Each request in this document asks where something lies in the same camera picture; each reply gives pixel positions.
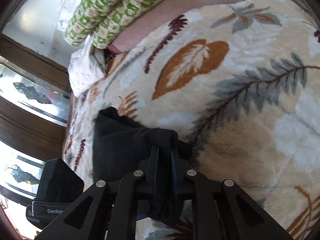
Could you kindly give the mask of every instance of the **orange leaf print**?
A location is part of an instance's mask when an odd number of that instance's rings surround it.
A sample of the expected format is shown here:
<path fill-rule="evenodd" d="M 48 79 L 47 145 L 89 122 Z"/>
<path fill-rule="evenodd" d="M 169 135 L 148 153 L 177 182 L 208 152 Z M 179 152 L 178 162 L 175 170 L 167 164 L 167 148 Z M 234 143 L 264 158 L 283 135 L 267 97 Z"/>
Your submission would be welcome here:
<path fill-rule="evenodd" d="M 245 24 L 249 24 L 249 19 L 246 17 L 246 16 L 240 16 L 241 17 L 241 19 L 242 19 L 242 21 L 245 23 Z"/>
<path fill-rule="evenodd" d="M 224 41 L 207 44 L 205 39 L 199 39 L 187 44 L 163 68 L 152 100 L 184 87 L 197 75 L 218 68 L 228 51 L 229 45 Z"/>
<path fill-rule="evenodd" d="M 231 14 L 230 16 L 228 16 L 227 18 L 225 18 L 225 21 L 227 22 L 227 21 L 233 20 L 233 19 L 235 19 L 235 18 L 236 18 L 236 14 L 233 13 L 233 14 Z"/>
<path fill-rule="evenodd" d="M 258 20 L 264 21 L 264 22 L 271 22 L 271 23 L 276 23 L 274 19 L 271 17 L 268 17 L 267 15 L 264 14 L 255 14 L 254 15 Z"/>
<path fill-rule="evenodd" d="M 137 109 L 132 107 L 134 107 L 135 104 L 138 103 L 138 100 L 136 99 L 137 97 L 138 95 L 136 91 L 130 93 L 125 98 L 119 97 L 121 99 L 121 103 L 118 107 L 118 115 L 125 115 L 133 120 L 136 119 L 138 117 L 135 114 L 137 112 Z"/>

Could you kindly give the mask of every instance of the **leaf pattern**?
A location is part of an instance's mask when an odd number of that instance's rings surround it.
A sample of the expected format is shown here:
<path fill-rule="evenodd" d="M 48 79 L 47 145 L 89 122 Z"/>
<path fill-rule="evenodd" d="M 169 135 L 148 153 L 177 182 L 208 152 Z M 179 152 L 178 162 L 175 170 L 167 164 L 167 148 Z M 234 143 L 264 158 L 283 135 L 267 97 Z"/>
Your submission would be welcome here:
<path fill-rule="evenodd" d="M 100 94 L 100 91 L 98 89 L 98 84 L 100 81 L 95 82 L 95 84 L 92 85 L 91 90 L 90 90 L 90 97 L 89 97 L 89 104 L 92 104 L 97 96 Z"/>
<path fill-rule="evenodd" d="M 236 9 L 231 7 L 234 13 L 232 13 L 228 17 L 224 17 L 214 22 L 211 28 L 219 27 L 220 25 L 228 23 L 236 19 L 237 17 L 238 17 L 238 20 L 232 26 L 232 34 L 238 31 L 247 29 L 249 26 L 252 25 L 253 20 L 256 20 L 259 23 L 274 24 L 274 25 L 282 26 L 279 18 L 276 15 L 272 13 L 262 13 L 263 11 L 270 9 L 270 7 L 261 8 L 261 9 L 253 9 L 253 8 L 254 8 L 253 3 L 244 8 Z"/>
<path fill-rule="evenodd" d="M 82 154 L 83 154 L 84 147 L 85 147 L 85 141 L 86 141 L 86 139 L 83 139 L 80 143 L 80 150 L 79 150 L 79 153 L 78 153 L 76 161 L 75 161 L 75 167 L 73 169 L 74 172 L 76 172 L 76 170 L 79 166 L 80 160 L 82 158 Z"/>
<path fill-rule="evenodd" d="M 310 194 L 304 189 L 299 186 L 294 188 L 306 198 L 308 205 L 287 228 L 287 232 L 295 240 L 302 240 L 310 232 L 312 226 L 320 217 L 320 195 L 312 201 Z"/>
<path fill-rule="evenodd" d="M 13 82 L 19 93 L 25 94 L 28 99 L 35 99 L 41 104 L 52 104 L 51 100 L 36 90 L 34 86 L 27 86 L 23 82 Z"/>
<path fill-rule="evenodd" d="M 146 74 L 150 71 L 150 64 L 153 61 L 154 57 L 159 53 L 159 51 L 164 47 L 165 44 L 168 44 L 168 41 L 171 41 L 174 35 L 177 35 L 177 32 L 181 31 L 182 28 L 187 25 L 187 19 L 184 19 L 184 15 L 178 16 L 176 19 L 174 19 L 172 22 L 169 23 L 170 32 L 167 36 L 165 36 L 160 44 L 156 47 L 156 49 L 153 51 L 152 55 L 147 59 L 147 63 L 144 67 L 144 72 Z"/>
<path fill-rule="evenodd" d="M 317 66 L 305 66 L 298 55 L 291 54 L 292 61 L 280 59 L 276 62 L 271 59 L 272 70 L 258 68 L 259 73 L 246 70 L 245 75 L 233 75 L 233 79 L 223 80 L 217 84 L 220 88 L 214 93 L 215 99 L 208 104 L 208 108 L 196 121 L 195 131 L 188 141 L 198 150 L 203 148 L 210 130 L 216 130 L 224 121 L 237 120 L 240 109 L 249 114 L 251 102 L 261 112 L 265 102 L 279 103 L 280 92 L 293 94 L 298 82 L 303 88 L 307 83 L 307 69 L 320 70 Z"/>
<path fill-rule="evenodd" d="M 199 39 L 187 44 L 164 66 L 152 100 L 184 87 L 197 75 L 216 69 L 228 51 L 229 46 L 224 41 L 207 43 L 205 39 Z"/>
<path fill-rule="evenodd" d="M 132 120 L 135 120 L 138 117 L 136 114 L 137 109 L 133 107 L 138 103 L 137 97 L 138 95 L 136 91 L 130 93 L 125 98 L 119 96 L 121 103 L 118 107 L 118 115 L 125 115 L 130 117 Z"/>

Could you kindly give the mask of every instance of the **black cloth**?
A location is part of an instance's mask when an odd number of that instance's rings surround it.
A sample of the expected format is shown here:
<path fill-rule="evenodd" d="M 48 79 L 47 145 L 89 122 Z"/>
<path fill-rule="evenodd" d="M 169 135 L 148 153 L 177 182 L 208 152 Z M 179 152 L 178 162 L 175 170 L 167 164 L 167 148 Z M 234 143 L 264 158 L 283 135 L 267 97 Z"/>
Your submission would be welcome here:
<path fill-rule="evenodd" d="M 141 160 L 150 157 L 152 146 L 159 147 L 158 158 L 162 168 L 158 174 L 156 199 L 150 202 L 148 216 L 172 225 L 179 218 L 183 203 L 173 198 L 171 149 L 177 147 L 180 158 L 186 160 L 192 152 L 192 146 L 178 140 L 175 131 L 143 127 L 126 116 L 119 116 L 114 107 L 101 110 L 93 140 L 93 180 L 94 183 L 100 179 L 106 182 L 120 180 L 137 170 Z"/>

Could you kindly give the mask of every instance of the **window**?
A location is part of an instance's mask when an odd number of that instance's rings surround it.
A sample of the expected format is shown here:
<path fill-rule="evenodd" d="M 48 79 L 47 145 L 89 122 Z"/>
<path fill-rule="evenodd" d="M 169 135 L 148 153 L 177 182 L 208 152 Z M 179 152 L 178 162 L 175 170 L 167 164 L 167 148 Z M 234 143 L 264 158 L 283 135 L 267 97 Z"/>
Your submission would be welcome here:
<path fill-rule="evenodd" d="M 36 197 L 45 162 L 25 155 L 2 141 L 0 158 L 0 185 L 8 189 L 0 191 L 1 206 L 17 232 L 34 239 L 41 230 L 26 219 L 26 206 L 17 202 L 19 196 L 30 199 L 30 202 Z"/>
<path fill-rule="evenodd" d="M 81 48 L 64 40 L 68 21 L 81 0 L 27 0 L 3 34 L 23 46 L 68 67 L 70 56 Z"/>
<path fill-rule="evenodd" d="M 0 96 L 39 117 L 66 126 L 70 94 L 0 56 Z"/>

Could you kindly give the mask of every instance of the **bed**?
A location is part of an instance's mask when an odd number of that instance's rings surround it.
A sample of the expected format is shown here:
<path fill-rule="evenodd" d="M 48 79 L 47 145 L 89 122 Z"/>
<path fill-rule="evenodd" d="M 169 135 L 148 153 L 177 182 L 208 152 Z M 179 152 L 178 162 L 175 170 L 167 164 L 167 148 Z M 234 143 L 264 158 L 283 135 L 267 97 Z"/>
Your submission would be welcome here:
<path fill-rule="evenodd" d="M 64 161 L 92 183 L 98 112 L 109 106 L 194 145 L 192 165 L 232 179 L 294 239 L 320 215 L 320 32 L 290 0 L 190 10 L 108 62 L 71 99 Z M 144 219 L 136 239 L 192 239 L 191 203 L 174 227 Z"/>

